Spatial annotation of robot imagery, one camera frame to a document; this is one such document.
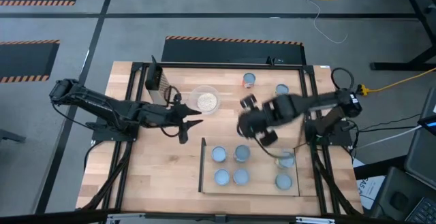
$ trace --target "clear plastic container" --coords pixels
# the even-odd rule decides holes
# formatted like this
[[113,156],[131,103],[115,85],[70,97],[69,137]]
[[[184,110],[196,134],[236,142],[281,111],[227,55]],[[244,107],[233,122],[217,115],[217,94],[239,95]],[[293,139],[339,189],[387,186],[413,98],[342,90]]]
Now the clear plastic container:
[[[216,98],[216,105],[214,102],[214,99],[208,95],[212,94]],[[219,97],[219,92],[217,89],[208,86],[208,85],[202,85],[197,88],[195,88],[191,94],[189,95],[188,101],[186,105],[194,110],[197,110],[203,114],[212,114],[216,112],[219,108],[219,104],[221,103],[221,99]]]

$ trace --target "computer monitor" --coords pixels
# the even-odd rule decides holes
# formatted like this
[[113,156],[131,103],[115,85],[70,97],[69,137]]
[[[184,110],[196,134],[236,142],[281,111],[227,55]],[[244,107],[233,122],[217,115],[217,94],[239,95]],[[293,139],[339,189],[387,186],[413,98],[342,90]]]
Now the computer monitor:
[[436,115],[420,119],[418,124],[430,131],[433,135],[436,135]]

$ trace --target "can lid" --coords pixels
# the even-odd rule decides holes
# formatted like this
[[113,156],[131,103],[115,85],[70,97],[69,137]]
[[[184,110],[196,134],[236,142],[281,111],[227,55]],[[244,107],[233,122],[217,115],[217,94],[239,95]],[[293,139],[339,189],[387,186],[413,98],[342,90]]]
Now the can lid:
[[230,174],[225,169],[220,169],[215,172],[215,182],[220,185],[224,186],[227,185],[230,181]]
[[250,83],[252,83],[252,82],[254,82],[256,80],[256,76],[254,76],[254,74],[252,74],[252,73],[246,73],[246,74],[244,74],[244,81],[245,82],[250,82]]
[[216,162],[222,162],[226,158],[225,149],[222,146],[216,146],[212,149],[212,159]]
[[279,159],[279,164],[282,167],[291,167],[295,164],[295,154],[291,152],[284,152],[285,156],[290,156],[287,159]]
[[234,153],[239,161],[246,161],[250,158],[250,148],[245,145],[237,146]]
[[288,190],[292,186],[292,179],[287,174],[278,174],[275,178],[275,184],[281,190]]
[[285,84],[279,84],[275,87],[275,92],[278,94],[288,94],[289,88]]
[[245,185],[250,181],[250,174],[245,169],[239,169],[234,172],[233,180],[237,185]]

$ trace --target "wooden table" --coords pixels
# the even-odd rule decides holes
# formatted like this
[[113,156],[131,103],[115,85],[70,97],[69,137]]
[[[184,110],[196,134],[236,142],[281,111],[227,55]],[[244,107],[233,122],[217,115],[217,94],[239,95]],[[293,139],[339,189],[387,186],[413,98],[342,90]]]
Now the wooden table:
[[[131,62],[114,62],[106,95],[124,99],[129,80]],[[318,93],[333,91],[330,68],[314,66]],[[256,75],[252,89],[242,87],[243,73]],[[181,145],[176,138],[168,138],[159,129],[141,128],[134,143],[121,210],[125,212],[172,212],[213,214],[268,214],[268,215],[319,215],[313,169],[308,146],[296,149],[299,197],[272,195],[208,194],[198,192],[201,138],[209,145],[255,144],[236,134],[237,116],[242,108],[239,100],[253,93],[259,102],[270,99],[278,83],[287,84],[291,93],[301,94],[297,71],[246,70],[246,69],[191,69],[164,68],[170,84],[176,86],[186,99],[199,85],[215,87],[221,95],[220,109],[212,115],[192,116],[190,119],[205,121],[189,130],[189,141]],[[310,94],[310,81],[306,77]],[[144,89],[143,101],[151,101]],[[275,148],[293,148],[298,141],[301,118],[277,130],[279,141]],[[174,128],[166,129],[176,132]],[[77,207],[84,206],[97,193],[108,177],[114,142],[103,142],[93,149],[84,173]],[[340,147],[330,147],[330,158],[336,184],[362,212],[356,178],[349,155]],[[112,188],[110,207],[114,206],[118,183]],[[332,212],[330,192],[324,182],[327,209]]]

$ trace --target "clear plastic bowl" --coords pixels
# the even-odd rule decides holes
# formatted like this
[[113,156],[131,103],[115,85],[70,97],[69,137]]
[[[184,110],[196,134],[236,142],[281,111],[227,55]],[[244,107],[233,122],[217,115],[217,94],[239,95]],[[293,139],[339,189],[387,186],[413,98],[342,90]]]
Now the clear plastic bowl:
[[[209,111],[208,110],[201,110],[198,107],[198,98],[201,95],[207,94],[207,93],[210,93],[210,94],[214,95],[217,98],[217,105],[214,108],[212,108],[211,110],[209,110]],[[199,111],[199,112],[201,112],[203,114],[212,114],[212,113],[214,113],[214,112],[216,112],[218,110],[220,103],[221,103],[221,99],[219,97],[219,92],[217,91],[217,89],[215,89],[215,88],[213,88],[211,86],[208,86],[208,85],[201,85],[201,86],[195,88],[191,92],[191,94],[189,95],[189,98],[188,98],[188,101],[187,101],[186,105],[189,108],[197,110],[197,111]]]

